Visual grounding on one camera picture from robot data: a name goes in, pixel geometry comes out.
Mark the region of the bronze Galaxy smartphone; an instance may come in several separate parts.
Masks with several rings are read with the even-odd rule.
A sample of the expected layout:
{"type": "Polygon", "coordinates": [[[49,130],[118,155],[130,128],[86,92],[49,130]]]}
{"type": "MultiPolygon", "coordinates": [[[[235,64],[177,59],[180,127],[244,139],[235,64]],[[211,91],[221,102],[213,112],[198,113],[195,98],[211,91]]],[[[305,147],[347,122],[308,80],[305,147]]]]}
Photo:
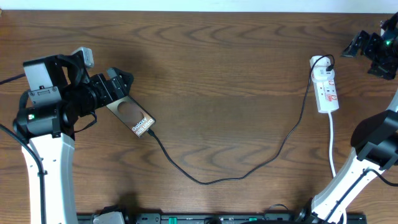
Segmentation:
{"type": "Polygon", "coordinates": [[[131,96],[125,96],[106,107],[139,138],[155,125],[155,118],[131,96]]]}

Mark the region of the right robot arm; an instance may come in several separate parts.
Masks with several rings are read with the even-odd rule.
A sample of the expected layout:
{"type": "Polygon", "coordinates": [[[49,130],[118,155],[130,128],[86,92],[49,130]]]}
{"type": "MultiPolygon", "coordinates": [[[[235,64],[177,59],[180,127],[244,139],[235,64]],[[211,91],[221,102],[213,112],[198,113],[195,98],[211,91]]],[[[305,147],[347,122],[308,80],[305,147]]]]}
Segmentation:
{"type": "MultiPolygon", "coordinates": [[[[381,23],[380,34],[357,33],[343,57],[370,59],[368,73],[385,80],[397,75],[397,15],[381,23]]],[[[387,109],[362,120],[351,137],[351,152],[343,167],[296,216],[296,223],[340,223],[347,206],[375,177],[397,165],[397,97],[387,109]]]]}

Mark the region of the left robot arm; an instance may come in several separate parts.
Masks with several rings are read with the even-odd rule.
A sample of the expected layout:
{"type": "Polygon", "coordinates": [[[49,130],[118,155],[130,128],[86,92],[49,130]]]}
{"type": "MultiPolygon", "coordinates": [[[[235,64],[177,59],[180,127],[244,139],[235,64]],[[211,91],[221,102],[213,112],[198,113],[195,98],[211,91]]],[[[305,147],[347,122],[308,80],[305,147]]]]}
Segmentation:
{"type": "Polygon", "coordinates": [[[24,62],[30,89],[13,122],[29,177],[31,223],[77,223],[73,189],[74,125],[129,94],[132,74],[111,67],[89,76],[83,52],[24,62]]]}

